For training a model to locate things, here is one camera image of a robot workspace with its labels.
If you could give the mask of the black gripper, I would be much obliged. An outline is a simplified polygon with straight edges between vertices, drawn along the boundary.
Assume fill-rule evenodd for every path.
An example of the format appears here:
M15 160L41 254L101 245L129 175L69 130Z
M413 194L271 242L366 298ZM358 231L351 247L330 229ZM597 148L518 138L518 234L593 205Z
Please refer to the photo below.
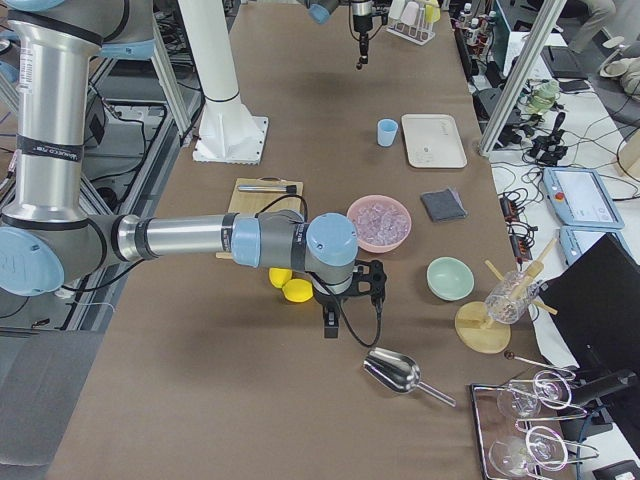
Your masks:
M356 259L349 285L339 293L332 286L320 282L313 287L314 299L323 305L323 335L337 338L339 335L339 307L349 298L369 297L373 306L382 306L386 297L386 280L383 264L379 260Z
M388 22L388 2L383 0L353 0L349 2L352 26L358 34L368 34L379 17L382 25Z

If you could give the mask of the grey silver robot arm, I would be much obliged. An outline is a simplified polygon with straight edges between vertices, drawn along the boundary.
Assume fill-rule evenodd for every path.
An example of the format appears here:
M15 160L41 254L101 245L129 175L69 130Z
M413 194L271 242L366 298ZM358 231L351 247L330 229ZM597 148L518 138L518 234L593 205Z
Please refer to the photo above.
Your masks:
M358 259L353 223L337 213L265 209L178 219L90 215L79 204L89 63L154 58L149 1L12 1L20 40L19 126L13 201L1 213L1 286L31 297L111 265L170 254L227 252L240 265L309 274L324 334L347 320L343 303L368 296L376 310L386 276Z

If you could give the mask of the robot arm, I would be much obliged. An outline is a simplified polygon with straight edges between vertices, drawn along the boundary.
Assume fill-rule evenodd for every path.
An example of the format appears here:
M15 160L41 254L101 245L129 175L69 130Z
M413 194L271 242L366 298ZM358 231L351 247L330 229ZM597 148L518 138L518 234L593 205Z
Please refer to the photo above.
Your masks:
M339 6L349 9L351 20L349 26L358 35L368 35L374 28L374 19L379 17L382 26L388 24L389 1L373 0L302 0L309 16L317 23L326 23Z

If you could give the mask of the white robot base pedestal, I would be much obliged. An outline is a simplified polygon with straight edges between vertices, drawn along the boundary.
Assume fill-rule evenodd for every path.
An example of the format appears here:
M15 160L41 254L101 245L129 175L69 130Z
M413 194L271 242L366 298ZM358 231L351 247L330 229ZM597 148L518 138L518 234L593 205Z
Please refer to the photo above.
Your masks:
M179 8L205 99L193 159L259 164L269 120L241 99L223 4L185 0Z

